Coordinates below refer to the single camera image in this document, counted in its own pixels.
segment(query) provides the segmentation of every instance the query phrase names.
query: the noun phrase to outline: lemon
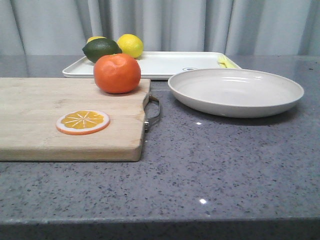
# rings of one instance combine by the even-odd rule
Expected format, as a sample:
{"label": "lemon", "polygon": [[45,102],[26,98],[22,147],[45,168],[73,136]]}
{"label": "lemon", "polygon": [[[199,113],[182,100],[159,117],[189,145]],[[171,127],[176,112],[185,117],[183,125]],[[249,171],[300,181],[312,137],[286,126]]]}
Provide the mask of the lemon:
{"label": "lemon", "polygon": [[118,39],[117,44],[124,54],[128,54],[133,58],[139,57],[144,51],[144,43],[133,34],[122,35]]}
{"label": "lemon", "polygon": [[92,40],[95,40],[95,39],[106,39],[105,36],[92,36],[92,37],[89,37],[88,40],[86,41],[86,43],[92,41]]}
{"label": "lemon", "polygon": [[83,48],[84,55],[93,63],[104,55],[122,53],[118,44],[108,38],[100,37],[89,41]]}

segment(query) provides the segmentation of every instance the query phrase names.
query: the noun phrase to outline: cutting board handle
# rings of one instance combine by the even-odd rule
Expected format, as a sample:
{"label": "cutting board handle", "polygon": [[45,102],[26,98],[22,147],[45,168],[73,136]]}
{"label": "cutting board handle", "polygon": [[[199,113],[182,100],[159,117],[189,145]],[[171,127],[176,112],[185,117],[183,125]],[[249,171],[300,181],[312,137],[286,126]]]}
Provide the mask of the cutting board handle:
{"label": "cutting board handle", "polygon": [[155,115],[153,115],[153,116],[151,116],[151,117],[148,117],[147,120],[144,121],[144,130],[145,130],[145,131],[148,131],[149,128],[150,128],[150,126],[151,126],[152,124],[154,124],[155,122],[157,122],[157,121],[159,120],[159,118],[160,118],[160,111],[161,111],[160,109],[161,109],[161,106],[160,106],[159,100],[158,100],[156,97],[154,97],[154,96],[152,96],[151,94],[149,94],[148,104],[149,104],[149,103],[155,103],[155,104],[157,104],[157,105],[158,105],[158,110],[157,110],[157,112],[156,112]]}

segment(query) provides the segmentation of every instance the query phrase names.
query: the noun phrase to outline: green lime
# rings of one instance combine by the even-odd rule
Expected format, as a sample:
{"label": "green lime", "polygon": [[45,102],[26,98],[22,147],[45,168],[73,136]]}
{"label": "green lime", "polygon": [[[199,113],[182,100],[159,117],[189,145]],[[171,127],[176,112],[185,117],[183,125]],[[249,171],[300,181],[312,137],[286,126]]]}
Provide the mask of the green lime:
{"label": "green lime", "polygon": [[104,55],[120,54],[118,44],[109,38],[96,38],[89,41],[83,48],[84,55],[93,63]]}

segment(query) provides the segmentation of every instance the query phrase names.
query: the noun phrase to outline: speckled countertop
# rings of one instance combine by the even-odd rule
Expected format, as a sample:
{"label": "speckled countertop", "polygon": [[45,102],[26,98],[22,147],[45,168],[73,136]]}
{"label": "speckled countertop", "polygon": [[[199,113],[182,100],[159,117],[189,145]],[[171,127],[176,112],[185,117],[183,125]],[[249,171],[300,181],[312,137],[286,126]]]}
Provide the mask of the speckled countertop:
{"label": "speckled countertop", "polygon": [[[63,77],[80,57],[0,56],[0,77]],[[140,161],[0,162],[0,239],[320,239],[320,57],[230,58],[304,97],[276,116],[226,118],[153,81],[161,118]]]}

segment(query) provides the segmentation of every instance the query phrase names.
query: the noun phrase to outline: curtain fold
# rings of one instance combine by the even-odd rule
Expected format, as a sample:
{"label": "curtain fold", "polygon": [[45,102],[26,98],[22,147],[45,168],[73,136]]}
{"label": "curtain fold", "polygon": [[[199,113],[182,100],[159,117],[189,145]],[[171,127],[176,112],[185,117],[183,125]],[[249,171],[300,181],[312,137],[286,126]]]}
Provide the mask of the curtain fold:
{"label": "curtain fold", "polygon": [[91,36],[145,51],[320,56],[319,0],[0,0],[0,54],[82,55]]}

